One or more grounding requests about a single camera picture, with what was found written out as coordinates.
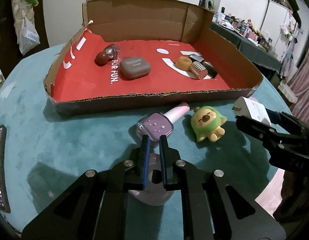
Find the pink white earbud case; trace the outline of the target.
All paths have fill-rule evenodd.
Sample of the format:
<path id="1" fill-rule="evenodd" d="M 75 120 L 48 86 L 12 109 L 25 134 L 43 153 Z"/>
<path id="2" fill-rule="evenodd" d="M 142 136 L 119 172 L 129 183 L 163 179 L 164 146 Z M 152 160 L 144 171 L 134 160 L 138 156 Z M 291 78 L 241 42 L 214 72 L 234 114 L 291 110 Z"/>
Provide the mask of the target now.
<path id="1" fill-rule="evenodd" d="M 163 187 L 159 154 L 150 154 L 146 188 L 143 191 L 129 190 L 129 193 L 137 200 L 150 206 L 164 205 L 171 198 L 174 191 L 166 191 Z"/>

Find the white power adapter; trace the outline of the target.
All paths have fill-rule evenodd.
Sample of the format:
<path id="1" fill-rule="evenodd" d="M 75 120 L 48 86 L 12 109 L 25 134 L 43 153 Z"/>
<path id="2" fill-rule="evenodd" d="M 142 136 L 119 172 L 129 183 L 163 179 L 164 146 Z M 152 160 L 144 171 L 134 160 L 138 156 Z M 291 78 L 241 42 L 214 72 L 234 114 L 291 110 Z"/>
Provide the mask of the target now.
<path id="1" fill-rule="evenodd" d="M 249 98 L 238 98 L 232 108 L 236 116 L 246 116 L 265 125 L 272 126 L 269 115 L 263 104 Z"/>

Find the purple nail polish bottle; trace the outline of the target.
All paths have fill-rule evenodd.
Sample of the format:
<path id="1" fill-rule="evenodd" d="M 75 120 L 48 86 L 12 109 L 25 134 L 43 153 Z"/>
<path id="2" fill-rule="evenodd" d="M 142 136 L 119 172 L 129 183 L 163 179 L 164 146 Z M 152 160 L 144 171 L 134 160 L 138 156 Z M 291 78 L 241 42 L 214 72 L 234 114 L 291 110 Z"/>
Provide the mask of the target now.
<path id="1" fill-rule="evenodd" d="M 170 136 L 174 130 L 174 123 L 186 115 L 190 107 L 186 102 L 180 103 L 166 113 L 154 112 L 144 116 L 136 124 L 137 136 L 142 138 L 148 135 L 152 147 L 159 144 L 161 135 Z"/>

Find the green hooded capybara toy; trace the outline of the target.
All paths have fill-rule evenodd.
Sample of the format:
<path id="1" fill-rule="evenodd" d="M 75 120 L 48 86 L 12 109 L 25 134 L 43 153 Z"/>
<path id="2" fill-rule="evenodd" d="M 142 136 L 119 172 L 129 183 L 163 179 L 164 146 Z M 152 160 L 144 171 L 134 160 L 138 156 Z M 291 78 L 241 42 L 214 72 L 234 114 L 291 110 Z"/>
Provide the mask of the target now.
<path id="1" fill-rule="evenodd" d="M 211 142 L 218 141 L 225 134 L 222 125 L 227 118 L 214 107 L 196 107 L 191 117 L 191 127 L 196 135 L 197 142 L 208 139 Z"/>

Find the brown earbud case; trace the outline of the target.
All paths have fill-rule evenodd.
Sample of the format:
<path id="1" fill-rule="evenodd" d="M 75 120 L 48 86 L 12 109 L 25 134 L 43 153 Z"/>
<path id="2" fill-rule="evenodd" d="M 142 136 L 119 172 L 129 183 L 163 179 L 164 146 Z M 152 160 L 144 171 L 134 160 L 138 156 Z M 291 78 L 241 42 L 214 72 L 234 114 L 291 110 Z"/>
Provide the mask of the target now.
<path id="1" fill-rule="evenodd" d="M 148 75 L 151 65 L 144 58 L 135 56 L 122 60 L 120 71 L 124 77 L 133 80 Z"/>

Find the amber round jar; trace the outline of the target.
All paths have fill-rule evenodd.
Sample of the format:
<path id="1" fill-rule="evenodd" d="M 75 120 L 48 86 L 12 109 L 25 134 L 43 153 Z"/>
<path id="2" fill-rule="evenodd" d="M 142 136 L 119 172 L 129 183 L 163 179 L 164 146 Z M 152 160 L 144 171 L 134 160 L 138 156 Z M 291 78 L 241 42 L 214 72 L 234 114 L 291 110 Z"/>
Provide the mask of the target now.
<path id="1" fill-rule="evenodd" d="M 175 62 L 175 66 L 183 71 L 190 71 L 191 65 L 191 59 L 185 56 L 180 56 Z"/>

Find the pink curtain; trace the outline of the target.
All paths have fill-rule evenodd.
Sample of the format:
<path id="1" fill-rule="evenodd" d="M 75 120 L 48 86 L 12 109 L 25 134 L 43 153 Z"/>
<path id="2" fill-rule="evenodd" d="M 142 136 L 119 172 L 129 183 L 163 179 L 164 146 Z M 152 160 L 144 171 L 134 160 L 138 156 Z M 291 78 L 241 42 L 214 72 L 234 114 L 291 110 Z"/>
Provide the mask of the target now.
<path id="1" fill-rule="evenodd" d="M 292 115 L 309 125 L 309 65 L 301 66 L 288 86 L 297 97 L 297 102 L 289 107 Z"/>

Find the dark cluttered table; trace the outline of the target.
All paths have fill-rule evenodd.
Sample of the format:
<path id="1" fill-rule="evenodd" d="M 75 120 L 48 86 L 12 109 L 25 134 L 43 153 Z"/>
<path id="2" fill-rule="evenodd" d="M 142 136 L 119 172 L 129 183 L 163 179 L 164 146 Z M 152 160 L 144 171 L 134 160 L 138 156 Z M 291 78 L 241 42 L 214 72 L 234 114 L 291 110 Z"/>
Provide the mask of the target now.
<path id="1" fill-rule="evenodd" d="M 245 38 L 236 30 L 229 29 L 213 22 L 211 29 L 231 42 L 264 76 L 278 74 L 281 63 L 274 56 L 266 52 L 260 46 L 256 46 L 253 40 Z"/>

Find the teal fuzzy table cover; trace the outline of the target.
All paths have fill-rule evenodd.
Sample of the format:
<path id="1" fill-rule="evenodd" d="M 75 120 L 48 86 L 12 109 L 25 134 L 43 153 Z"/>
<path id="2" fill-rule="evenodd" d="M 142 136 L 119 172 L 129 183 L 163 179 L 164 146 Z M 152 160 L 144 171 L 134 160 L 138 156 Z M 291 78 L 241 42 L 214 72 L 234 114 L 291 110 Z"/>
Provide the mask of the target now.
<path id="1" fill-rule="evenodd" d="M 10 213 L 23 228 L 86 170 L 104 171 L 127 159 L 139 146 L 135 125 L 152 109 L 60 116 L 43 88 L 50 65 L 61 51 L 54 46 L 23 59 L 0 89 L 0 125 L 7 128 L 4 172 Z M 197 142 L 188 114 L 174 124 L 168 142 L 201 170 L 217 168 L 238 190 L 258 196 L 278 170 L 260 141 L 240 132 L 233 101 L 211 103 L 227 117 L 218 142 Z"/>

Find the black square perfume bottle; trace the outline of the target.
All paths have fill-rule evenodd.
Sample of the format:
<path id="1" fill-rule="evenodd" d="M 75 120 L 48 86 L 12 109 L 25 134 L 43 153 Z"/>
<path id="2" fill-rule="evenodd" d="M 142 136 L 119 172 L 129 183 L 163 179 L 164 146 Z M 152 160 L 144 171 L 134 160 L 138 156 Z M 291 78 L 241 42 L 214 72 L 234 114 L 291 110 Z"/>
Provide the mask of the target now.
<path id="1" fill-rule="evenodd" d="M 208 70 L 208 75 L 205 78 L 215 78 L 218 75 L 218 71 L 209 62 L 206 62 L 203 57 L 196 54 L 190 54 L 189 58 L 192 62 L 198 61 L 205 66 Z"/>

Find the studded rose gold cube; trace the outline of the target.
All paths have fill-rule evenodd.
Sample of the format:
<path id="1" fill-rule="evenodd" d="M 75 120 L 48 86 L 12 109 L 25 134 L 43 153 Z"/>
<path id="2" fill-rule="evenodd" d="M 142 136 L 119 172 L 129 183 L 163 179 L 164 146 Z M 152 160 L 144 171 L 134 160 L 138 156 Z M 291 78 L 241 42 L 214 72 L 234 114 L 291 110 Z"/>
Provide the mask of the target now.
<path id="1" fill-rule="evenodd" d="M 208 70 L 198 61 L 195 61 L 191 64 L 190 71 L 200 80 L 204 79 L 208 75 Z"/>

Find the dark red ball bottle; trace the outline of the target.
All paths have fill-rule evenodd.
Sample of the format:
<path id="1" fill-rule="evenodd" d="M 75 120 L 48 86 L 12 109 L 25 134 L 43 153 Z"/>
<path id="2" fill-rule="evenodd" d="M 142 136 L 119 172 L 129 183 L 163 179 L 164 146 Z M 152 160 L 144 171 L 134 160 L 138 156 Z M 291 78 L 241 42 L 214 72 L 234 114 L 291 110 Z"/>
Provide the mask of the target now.
<path id="1" fill-rule="evenodd" d="M 97 66 L 102 67 L 110 61 L 117 60 L 119 58 L 119 53 L 119 46 L 112 43 L 96 55 L 94 62 Z"/>

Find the cardboard box with red liner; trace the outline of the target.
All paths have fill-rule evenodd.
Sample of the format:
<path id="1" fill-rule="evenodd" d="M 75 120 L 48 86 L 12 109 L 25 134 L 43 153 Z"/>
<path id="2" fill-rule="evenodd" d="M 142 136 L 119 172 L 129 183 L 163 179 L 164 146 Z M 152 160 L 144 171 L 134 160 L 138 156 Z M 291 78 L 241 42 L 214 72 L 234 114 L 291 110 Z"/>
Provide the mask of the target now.
<path id="1" fill-rule="evenodd" d="M 214 14 L 176 0 L 93 0 L 82 6 L 84 26 L 62 48 L 43 81 L 62 114 L 86 114 L 249 97 L 261 84 L 259 70 L 211 29 Z M 120 62 L 99 67 L 96 55 L 110 44 L 119 59 L 134 56 L 150 65 L 148 75 L 129 80 Z M 198 79 L 175 66 L 196 54 L 217 71 Z"/>

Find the black smartphone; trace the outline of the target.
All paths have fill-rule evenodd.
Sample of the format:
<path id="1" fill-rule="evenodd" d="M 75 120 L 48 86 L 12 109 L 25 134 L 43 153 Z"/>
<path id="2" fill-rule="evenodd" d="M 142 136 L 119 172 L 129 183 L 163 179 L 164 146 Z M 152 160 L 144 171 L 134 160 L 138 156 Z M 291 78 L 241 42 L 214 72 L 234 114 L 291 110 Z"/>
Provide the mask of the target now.
<path id="1" fill-rule="evenodd" d="M 5 140 L 7 136 L 7 128 L 4 125 L 0 126 L 0 210 L 5 213 L 11 213 L 10 205 L 8 202 L 7 190 L 5 187 L 4 176 L 4 152 Z"/>

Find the white plastic bag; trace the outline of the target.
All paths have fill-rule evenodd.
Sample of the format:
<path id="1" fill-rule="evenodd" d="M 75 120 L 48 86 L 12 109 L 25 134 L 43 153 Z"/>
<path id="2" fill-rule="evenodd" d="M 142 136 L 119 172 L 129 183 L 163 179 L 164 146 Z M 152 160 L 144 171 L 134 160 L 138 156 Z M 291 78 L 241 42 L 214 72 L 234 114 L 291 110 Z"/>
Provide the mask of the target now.
<path id="1" fill-rule="evenodd" d="M 35 26 L 26 17 L 22 21 L 19 34 L 19 49 L 22 55 L 26 55 L 31 49 L 40 44 L 40 37 Z"/>

